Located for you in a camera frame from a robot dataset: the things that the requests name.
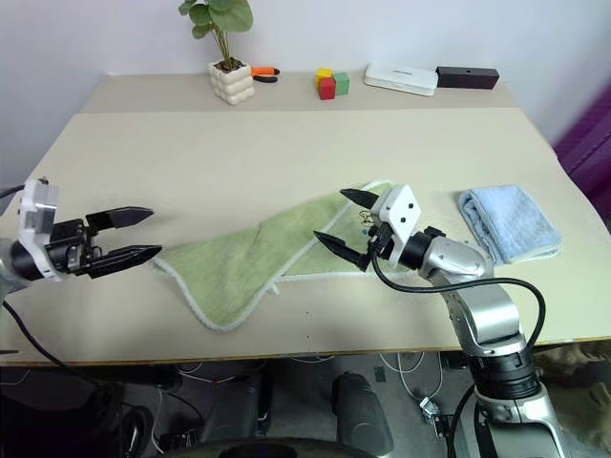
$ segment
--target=purple curtain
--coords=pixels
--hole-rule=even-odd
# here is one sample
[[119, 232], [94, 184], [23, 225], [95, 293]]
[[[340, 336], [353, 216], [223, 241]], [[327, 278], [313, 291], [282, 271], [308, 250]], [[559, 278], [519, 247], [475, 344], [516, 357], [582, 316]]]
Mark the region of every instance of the purple curtain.
[[611, 85], [554, 149], [600, 215], [611, 217]]

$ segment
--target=yellow cube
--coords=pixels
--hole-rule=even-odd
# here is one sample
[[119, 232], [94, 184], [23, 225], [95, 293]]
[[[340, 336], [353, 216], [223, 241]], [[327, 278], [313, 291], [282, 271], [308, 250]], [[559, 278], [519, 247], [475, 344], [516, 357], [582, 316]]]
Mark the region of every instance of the yellow cube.
[[314, 75], [314, 87], [318, 90], [318, 85], [321, 82], [321, 78], [331, 78], [333, 76], [333, 70], [331, 69], [318, 69]]

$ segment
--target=white wall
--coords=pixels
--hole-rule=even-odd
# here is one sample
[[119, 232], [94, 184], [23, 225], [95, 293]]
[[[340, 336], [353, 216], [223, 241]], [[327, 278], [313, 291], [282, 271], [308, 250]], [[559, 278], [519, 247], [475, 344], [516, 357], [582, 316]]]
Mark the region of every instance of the white wall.
[[0, 187], [30, 174], [107, 69], [113, 10], [0, 0]]
[[[250, 0], [240, 59], [286, 71], [360, 69], [387, 60], [499, 70], [552, 142], [611, 80], [608, 0]], [[123, 1], [113, 73], [194, 73], [218, 56], [191, 37], [176, 2]]]
[[[252, 31], [230, 35], [243, 60], [495, 67], [551, 142], [611, 80], [608, 0], [250, 1]], [[218, 57], [179, 3], [0, 0], [0, 186], [28, 174], [102, 73], [196, 73]]]

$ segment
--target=white router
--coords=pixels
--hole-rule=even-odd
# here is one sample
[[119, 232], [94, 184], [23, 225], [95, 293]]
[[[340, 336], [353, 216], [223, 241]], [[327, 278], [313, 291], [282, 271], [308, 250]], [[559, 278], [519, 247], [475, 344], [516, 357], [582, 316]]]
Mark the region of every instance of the white router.
[[437, 78], [429, 70], [383, 64], [369, 64], [365, 71], [365, 84], [420, 95], [435, 94]]

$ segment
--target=red cube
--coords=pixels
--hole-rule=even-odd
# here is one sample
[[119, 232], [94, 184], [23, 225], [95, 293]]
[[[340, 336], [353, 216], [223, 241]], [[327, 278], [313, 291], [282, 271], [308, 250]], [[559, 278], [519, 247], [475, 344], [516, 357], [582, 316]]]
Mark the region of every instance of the red cube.
[[321, 78], [318, 84], [318, 95], [321, 97], [321, 100], [335, 98], [335, 79]]

